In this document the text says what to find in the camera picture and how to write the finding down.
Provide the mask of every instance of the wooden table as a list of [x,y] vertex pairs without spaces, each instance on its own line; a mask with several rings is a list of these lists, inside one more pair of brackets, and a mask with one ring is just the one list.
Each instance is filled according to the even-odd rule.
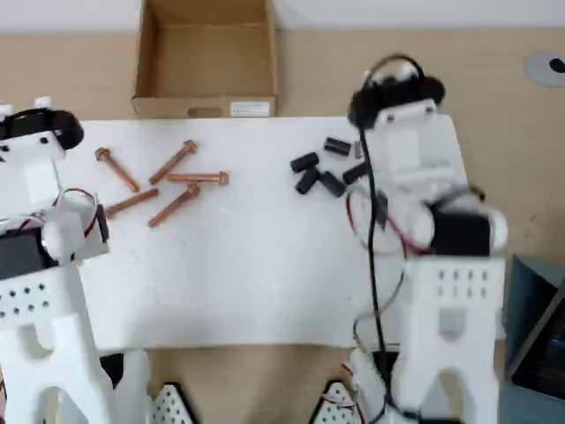
[[[279,44],[281,116],[342,115],[375,59],[415,56],[447,86],[443,109],[456,122],[469,179],[506,213],[509,251],[565,261],[565,91],[524,73],[532,51],[563,53],[565,30],[297,32],[280,33]],[[24,108],[50,95],[81,119],[133,118],[135,45],[135,34],[0,36],[0,99]],[[153,389],[181,380],[206,423],[306,422],[346,355],[317,347],[155,351]]]

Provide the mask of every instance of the screw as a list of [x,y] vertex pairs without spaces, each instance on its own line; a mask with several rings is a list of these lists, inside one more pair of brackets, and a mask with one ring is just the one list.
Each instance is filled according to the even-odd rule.
[[188,155],[194,155],[198,150],[194,141],[188,140],[183,143],[183,147],[171,157],[150,179],[149,182],[152,186],[157,184],[162,178],[167,175],[170,170],[177,166],[183,158]]
[[153,199],[159,194],[159,190],[153,188],[148,190],[142,194],[138,194],[137,196],[133,196],[125,201],[121,201],[116,205],[112,205],[106,209],[106,217],[108,219],[112,219],[116,216],[118,212],[121,212],[124,209],[131,208],[132,206],[138,205],[143,201],[148,201],[149,199]]
[[220,186],[230,182],[230,176],[224,171],[217,174],[170,174],[167,179],[174,183],[218,183]]
[[125,182],[125,184],[130,187],[130,190],[132,190],[134,193],[137,193],[139,191],[139,186],[138,184],[133,181],[132,177],[130,177],[128,175],[127,172],[125,172],[124,168],[122,168],[111,156],[110,152],[109,152],[109,148],[98,148],[96,149],[96,151],[94,152],[94,154],[96,155],[96,160],[98,162],[105,162],[108,164],[108,166],[110,167],[111,170],[113,170],[116,175],[119,176],[119,178]]
[[165,209],[159,212],[155,217],[149,220],[149,226],[151,228],[156,227],[160,223],[162,223],[165,219],[169,217],[172,213],[174,213],[177,209],[179,209],[183,204],[185,204],[190,199],[197,197],[200,194],[200,187],[196,184],[188,185],[188,188],[184,193],[178,196],[172,203],[169,204]]

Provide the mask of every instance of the empty cardboard box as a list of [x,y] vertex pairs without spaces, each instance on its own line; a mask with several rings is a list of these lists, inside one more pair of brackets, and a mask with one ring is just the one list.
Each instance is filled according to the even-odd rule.
[[277,95],[271,0],[146,0],[138,117],[269,117]]

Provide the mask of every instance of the black cylinder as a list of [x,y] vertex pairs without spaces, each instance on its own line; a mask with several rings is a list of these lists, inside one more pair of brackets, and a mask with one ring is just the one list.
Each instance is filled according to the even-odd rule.
[[324,144],[324,149],[328,152],[337,153],[341,156],[349,156],[351,151],[351,144],[346,141],[327,137],[326,143]]
[[316,181],[318,181],[319,178],[320,172],[318,171],[318,168],[316,168],[315,166],[313,168],[310,168],[304,173],[300,181],[298,181],[296,186],[297,192],[299,192],[300,194],[308,193],[313,185],[316,184]]
[[367,175],[368,172],[369,169],[367,167],[367,164],[365,162],[360,163],[356,167],[351,168],[350,170],[347,170],[343,173],[343,182],[350,186],[361,177]]
[[329,171],[320,175],[320,181],[335,197],[342,197],[347,188],[344,183]]
[[294,161],[290,163],[290,167],[295,172],[302,172],[303,170],[313,168],[319,162],[320,162],[320,158],[318,157],[318,154],[312,152],[307,155],[296,158]]

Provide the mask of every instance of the white label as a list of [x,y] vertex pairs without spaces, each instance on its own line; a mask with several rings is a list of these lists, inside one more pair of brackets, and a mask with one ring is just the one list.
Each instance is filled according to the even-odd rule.
[[271,110],[269,102],[232,102],[233,117],[268,117]]

